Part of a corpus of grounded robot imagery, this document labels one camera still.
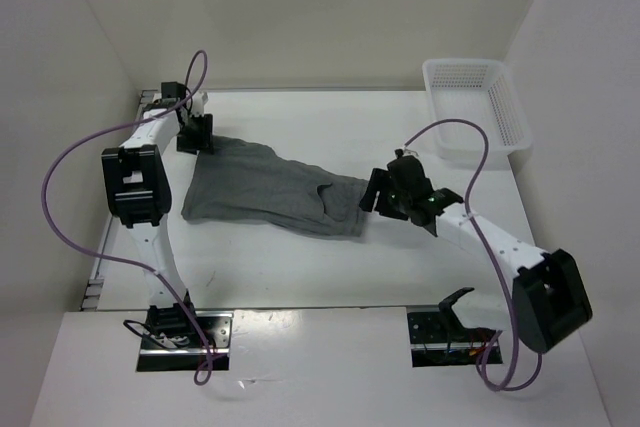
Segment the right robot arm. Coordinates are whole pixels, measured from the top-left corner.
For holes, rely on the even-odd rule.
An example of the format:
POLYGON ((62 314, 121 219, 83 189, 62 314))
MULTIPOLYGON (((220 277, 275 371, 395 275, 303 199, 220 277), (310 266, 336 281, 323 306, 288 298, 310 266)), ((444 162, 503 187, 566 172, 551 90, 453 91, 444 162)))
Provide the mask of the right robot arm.
POLYGON ((435 189, 414 156, 400 154, 386 168, 373 169, 359 206, 409 221, 477 260, 497 261, 512 305, 472 297, 469 287, 455 291, 438 305, 440 332, 450 340, 474 328, 515 327, 527 348, 545 354, 593 317, 571 254, 527 244, 468 209, 454 191, 435 189))

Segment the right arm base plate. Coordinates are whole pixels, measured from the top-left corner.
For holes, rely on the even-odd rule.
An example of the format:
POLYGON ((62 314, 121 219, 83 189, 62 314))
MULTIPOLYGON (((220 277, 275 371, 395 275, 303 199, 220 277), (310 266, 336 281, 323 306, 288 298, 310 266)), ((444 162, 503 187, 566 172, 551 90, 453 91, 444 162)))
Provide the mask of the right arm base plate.
POLYGON ((486 328, 448 327, 436 306, 408 308, 406 319, 414 368, 474 365, 495 334, 486 328))

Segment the grey shorts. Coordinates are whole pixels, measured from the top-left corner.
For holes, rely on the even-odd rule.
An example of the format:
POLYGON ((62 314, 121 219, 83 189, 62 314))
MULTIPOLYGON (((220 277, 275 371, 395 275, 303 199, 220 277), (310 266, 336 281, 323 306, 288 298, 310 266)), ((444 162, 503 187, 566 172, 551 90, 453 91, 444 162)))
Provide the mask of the grey shorts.
POLYGON ((279 157, 269 146, 215 136, 197 156, 181 215, 187 222, 264 222, 299 234, 359 237, 368 182, 279 157))

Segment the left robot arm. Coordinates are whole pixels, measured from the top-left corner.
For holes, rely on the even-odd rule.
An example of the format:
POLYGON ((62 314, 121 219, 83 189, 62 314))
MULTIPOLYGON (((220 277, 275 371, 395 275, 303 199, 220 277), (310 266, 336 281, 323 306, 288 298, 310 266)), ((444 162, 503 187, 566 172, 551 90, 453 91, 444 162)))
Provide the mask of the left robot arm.
POLYGON ((145 122, 101 155, 109 210, 133 238, 140 262, 149 267, 144 271, 149 310, 143 337, 165 349, 196 344, 200 323, 192 316, 195 309, 169 240, 172 193, 162 154, 172 141, 186 154, 213 151, 213 116, 204 112, 207 102, 206 94, 194 94, 183 83, 164 82, 160 97, 145 106, 145 122))

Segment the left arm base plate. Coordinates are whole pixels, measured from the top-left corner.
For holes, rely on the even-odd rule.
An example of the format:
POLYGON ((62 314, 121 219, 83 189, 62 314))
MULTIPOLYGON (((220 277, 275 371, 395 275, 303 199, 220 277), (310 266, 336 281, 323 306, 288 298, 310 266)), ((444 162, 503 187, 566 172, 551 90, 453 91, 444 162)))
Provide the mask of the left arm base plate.
MULTIPOLYGON (((197 320, 213 353, 214 372, 228 371, 234 314, 231 311, 200 311, 197 320)), ((140 337, 136 371, 142 373, 195 372, 206 368, 206 348, 196 333, 167 337, 152 334, 149 323, 131 322, 140 337)))

